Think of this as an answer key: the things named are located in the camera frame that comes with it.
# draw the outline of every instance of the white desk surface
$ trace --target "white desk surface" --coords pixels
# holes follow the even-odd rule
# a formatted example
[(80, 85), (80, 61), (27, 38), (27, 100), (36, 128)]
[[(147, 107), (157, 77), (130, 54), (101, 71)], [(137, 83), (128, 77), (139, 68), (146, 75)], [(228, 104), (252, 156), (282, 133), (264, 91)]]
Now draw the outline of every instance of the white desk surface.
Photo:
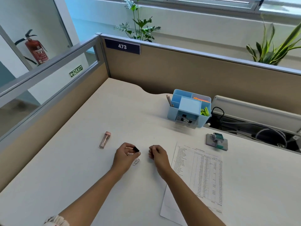
[[(170, 162), (177, 141), (199, 140), (212, 129), (190, 129), (167, 119), (165, 94), (108, 79), (0, 193), (4, 226), (42, 225), (111, 167), (116, 149), (135, 144), (140, 162), (114, 186), (93, 221), (96, 225), (178, 225), (160, 216), (166, 183), (148, 158), (160, 144)], [(106, 131), (112, 136), (98, 148)], [(300, 225), (301, 156), (223, 133), (223, 216), (227, 225)]]

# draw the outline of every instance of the sleeve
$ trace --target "sleeve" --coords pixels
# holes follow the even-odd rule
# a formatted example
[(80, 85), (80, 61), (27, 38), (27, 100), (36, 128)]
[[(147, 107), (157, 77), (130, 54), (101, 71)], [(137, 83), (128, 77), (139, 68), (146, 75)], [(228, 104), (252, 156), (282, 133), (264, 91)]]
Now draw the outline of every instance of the sleeve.
[(61, 216), (52, 216), (45, 221), (43, 226), (69, 226), (69, 223)]

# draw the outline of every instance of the printed document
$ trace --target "printed document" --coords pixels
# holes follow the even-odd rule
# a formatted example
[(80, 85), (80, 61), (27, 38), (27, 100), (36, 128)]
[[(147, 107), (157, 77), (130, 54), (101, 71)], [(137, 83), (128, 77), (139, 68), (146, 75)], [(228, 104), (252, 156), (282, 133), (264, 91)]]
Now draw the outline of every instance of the printed document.
[[(178, 142), (172, 168), (205, 205), (213, 212), (221, 214), (223, 162), (218, 154), (218, 152), (208, 150), (205, 152), (195, 146)], [(160, 215), (182, 226), (187, 226), (168, 186)]]

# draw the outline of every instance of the cable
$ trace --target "cable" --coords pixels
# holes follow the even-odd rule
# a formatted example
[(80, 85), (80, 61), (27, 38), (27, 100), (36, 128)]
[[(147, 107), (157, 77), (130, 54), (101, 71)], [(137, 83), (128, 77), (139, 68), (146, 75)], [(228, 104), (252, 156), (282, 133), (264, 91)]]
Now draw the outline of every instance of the cable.
[(279, 131), (279, 130), (276, 130), (276, 129), (273, 129), (267, 125), (264, 125), (264, 124), (260, 124), (260, 123), (256, 123), (256, 122), (226, 122), (226, 121), (223, 121), (224, 123), (227, 123), (227, 124), (257, 124), (257, 125), (260, 125), (260, 126), (263, 126), (263, 127), (267, 127), (266, 129), (262, 129), (260, 130), (258, 133), (256, 133), (255, 135), (255, 138), (257, 139), (259, 133), (263, 132), (263, 131), (266, 131), (266, 130), (273, 130), (275, 131), (276, 133), (278, 133), (284, 140), (285, 142), (285, 148), (288, 146), (288, 142), (287, 140), (285, 139), (285, 134), (282, 132), (282, 131)]
[(239, 132), (239, 131), (226, 131), (226, 132), (239, 133), (239, 134), (244, 135), (244, 136), (246, 136), (246, 137), (249, 137), (249, 138), (251, 138), (251, 139), (253, 139), (253, 140), (257, 140), (257, 141), (263, 142), (262, 140), (258, 140), (258, 139), (254, 138), (254, 137), (248, 136), (248, 135), (246, 135), (246, 134), (244, 134), (244, 133), (242, 133), (242, 132)]
[[(213, 110), (215, 109), (215, 108), (219, 108), (220, 110), (222, 110), (220, 107), (214, 107), (213, 109), (212, 109), (212, 111), (211, 111), (211, 114), (213, 114)], [(221, 117), (220, 117), (220, 119), (225, 115), (225, 112), (224, 112), (224, 110), (222, 110), (223, 111), (223, 115), (221, 115)]]

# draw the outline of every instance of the cubicle partition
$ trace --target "cubicle partition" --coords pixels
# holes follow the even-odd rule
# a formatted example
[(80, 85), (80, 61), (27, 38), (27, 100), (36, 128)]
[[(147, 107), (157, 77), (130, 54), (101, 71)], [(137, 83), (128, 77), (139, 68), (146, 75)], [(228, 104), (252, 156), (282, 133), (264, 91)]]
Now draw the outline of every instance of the cubicle partition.
[(301, 114), (301, 71), (100, 33), (0, 88), (0, 108), (92, 47), (97, 61), (0, 137), (0, 191), (108, 77)]

